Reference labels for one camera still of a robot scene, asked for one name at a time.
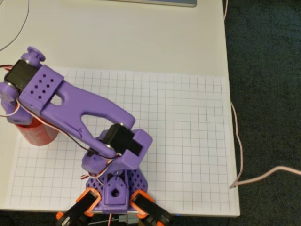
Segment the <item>white grid paper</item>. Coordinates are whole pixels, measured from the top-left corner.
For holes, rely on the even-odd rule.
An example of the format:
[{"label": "white grid paper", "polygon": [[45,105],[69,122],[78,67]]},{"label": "white grid paper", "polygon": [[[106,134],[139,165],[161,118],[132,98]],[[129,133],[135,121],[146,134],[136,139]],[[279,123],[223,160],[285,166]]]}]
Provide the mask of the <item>white grid paper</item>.
[{"label": "white grid paper", "polygon": [[[129,111],[135,128],[153,137],[140,164],[148,193],[174,214],[237,215],[224,78],[56,68],[77,87],[101,95]],[[111,123],[84,116],[98,136]],[[80,180],[84,151],[59,134],[33,146],[19,134],[7,206],[24,210],[67,210],[85,188]]]}]

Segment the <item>white table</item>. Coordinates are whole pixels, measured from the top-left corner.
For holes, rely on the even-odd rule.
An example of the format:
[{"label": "white table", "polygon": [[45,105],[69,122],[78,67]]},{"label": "white table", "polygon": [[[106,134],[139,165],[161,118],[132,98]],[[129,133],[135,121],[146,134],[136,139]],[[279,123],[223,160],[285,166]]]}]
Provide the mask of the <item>white table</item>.
[{"label": "white table", "polygon": [[[18,32],[26,11],[24,0],[5,0],[0,6],[0,48]],[[0,52],[1,64],[14,64],[29,45],[45,54],[47,65],[228,78],[222,0],[199,0],[195,8],[31,0],[22,33]],[[17,130],[4,118],[0,125],[0,209],[4,209]],[[234,149],[231,126],[230,142]]]}]

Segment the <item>purple robot arm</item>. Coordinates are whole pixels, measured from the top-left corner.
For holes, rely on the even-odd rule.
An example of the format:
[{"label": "purple robot arm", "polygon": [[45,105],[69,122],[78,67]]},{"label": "purple robot arm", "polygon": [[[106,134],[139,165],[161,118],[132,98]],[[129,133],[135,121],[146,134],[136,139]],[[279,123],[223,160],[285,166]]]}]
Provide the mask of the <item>purple robot arm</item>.
[{"label": "purple robot arm", "polygon": [[[27,110],[87,144],[90,151],[83,157],[82,167],[99,177],[90,178],[86,186],[95,188],[102,196],[95,209],[126,212],[130,209],[131,194],[147,190],[147,182],[138,168],[152,143],[151,136],[142,129],[131,130],[135,119],[130,113],[106,98],[64,81],[62,75],[41,65],[44,60],[41,52],[28,48],[28,53],[5,76],[5,83],[0,83],[2,106],[7,113],[13,112],[18,98]],[[51,103],[54,95],[62,99],[61,105]],[[99,137],[93,137],[81,120],[83,115],[103,117],[113,125]],[[31,119],[20,108],[8,121],[30,124]]]}]

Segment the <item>dark carpet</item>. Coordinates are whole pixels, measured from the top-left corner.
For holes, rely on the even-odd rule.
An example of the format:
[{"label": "dark carpet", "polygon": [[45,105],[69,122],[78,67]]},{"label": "dark carpet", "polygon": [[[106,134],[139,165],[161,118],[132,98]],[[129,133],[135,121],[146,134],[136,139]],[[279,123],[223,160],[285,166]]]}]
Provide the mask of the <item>dark carpet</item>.
[{"label": "dark carpet", "polygon": [[[301,169],[301,2],[230,0],[225,22],[231,99],[244,146],[241,179]],[[236,142],[239,168],[239,149]],[[277,172],[239,187],[241,216],[177,217],[175,226],[301,225],[301,177]],[[0,225],[52,226],[53,213],[0,212]],[[107,219],[97,216],[95,220]]]}]

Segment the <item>red can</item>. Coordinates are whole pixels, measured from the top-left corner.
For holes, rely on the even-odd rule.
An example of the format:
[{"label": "red can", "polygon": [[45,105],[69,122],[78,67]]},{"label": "red can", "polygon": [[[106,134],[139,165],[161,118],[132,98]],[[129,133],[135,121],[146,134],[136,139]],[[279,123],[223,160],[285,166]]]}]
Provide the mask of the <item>red can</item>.
[{"label": "red can", "polygon": [[36,118],[32,119],[32,123],[30,125],[16,126],[26,140],[36,146],[50,144],[58,134],[58,130],[41,123]]}]

